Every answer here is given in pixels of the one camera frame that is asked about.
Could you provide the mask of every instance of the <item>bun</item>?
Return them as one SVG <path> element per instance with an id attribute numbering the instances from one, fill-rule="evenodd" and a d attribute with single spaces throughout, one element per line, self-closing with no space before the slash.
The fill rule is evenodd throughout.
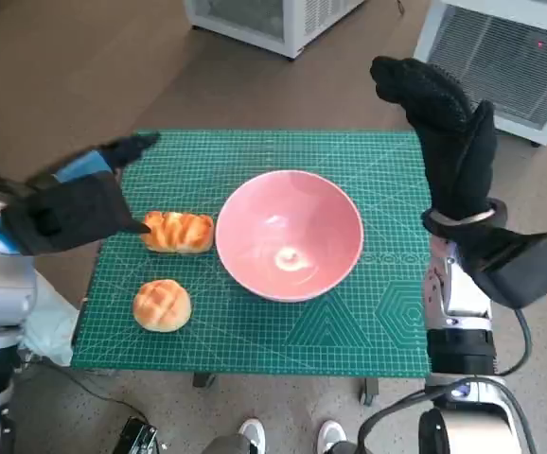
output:
<path id="1" fill-rule="evenodd" d="M 205 253 L 213 245 L 215 223 L 207 215 L 150 211 L 143 223 L 149 234 L 141 235 L 151 251 L 158 253 Z"/>
<path id="2" fill-rule="evenodd" d="M 171 279 L 148 282 L 134 297 L 132 314 L 149 331 L 176 331 L 191 315 L 189 295 Z"/>

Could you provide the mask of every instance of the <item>white sneaker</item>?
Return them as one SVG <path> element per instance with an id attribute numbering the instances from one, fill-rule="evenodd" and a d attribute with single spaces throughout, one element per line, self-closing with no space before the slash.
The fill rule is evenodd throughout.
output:
<path id="1" fill-rule="evenodd" d="M 326 421 L 318 433 L 317 454 L 325 454 L 339 442 L 346 442 L 347 435 L 336 421 Z"/>
<path id="2" fill-rule="evenodd" d="M 238 432 L 248 438 L 258 454 L 265 454 L 265 428 L 258 419 L 245 421 Z"/>

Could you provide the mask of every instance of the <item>cutting mat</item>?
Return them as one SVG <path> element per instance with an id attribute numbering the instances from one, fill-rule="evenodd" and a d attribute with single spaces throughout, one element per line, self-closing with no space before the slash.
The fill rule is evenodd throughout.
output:
<path id="1" fill-rule="evenodd" d="M 79 321 L 76 367 L 255 374 L 423 376 L 429 371 L 420 280 L 429 206 L 420 148 L 410 132 L 162 131 L 124 173 L 136 218 L 150 210 L 216 217 L 241 183 L 302 169 L 338 184 L 357 204 L 365 242 L 354 271 L 304 304 L 262 300 L 236 284 L 217 253 L 148 252 L 139 237 L 105 241 Z M 238 235 L 242 235 L 241 222 Z M 173 278 L 193 304 L 175 333 L 132 317 L 141 285 Z"/>

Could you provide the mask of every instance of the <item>air conditioner unit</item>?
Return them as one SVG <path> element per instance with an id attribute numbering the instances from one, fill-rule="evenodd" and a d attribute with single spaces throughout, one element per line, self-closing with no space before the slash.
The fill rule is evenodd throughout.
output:
<path id="1" fill-rule="evenodd" d="M 185 0 L 189 23 L 294 60 L 364 0 Z"/>
<path id="2" fill-rule="evenodd" d="M 499 130 L 547 145 L 547 1 L 433 0 L 415 58 L 492 101 Z"/>

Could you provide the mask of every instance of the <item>table leg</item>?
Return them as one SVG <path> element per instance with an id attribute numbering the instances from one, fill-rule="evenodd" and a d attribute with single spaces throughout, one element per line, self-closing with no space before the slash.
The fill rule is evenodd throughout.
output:
<path id="1" fill-rule="evenodd" d="M 194 372 L 192 385 L 194 388 L 210 388 L 217 376 L 210 372 Z"/>
<path id="2" fill-rule="evenodd" d="M 372 407 L 375 398 L 379 395 L 379 379 L 368 376 L 363 379 L 360 389 L 360 403 L 366 407 Z"/>

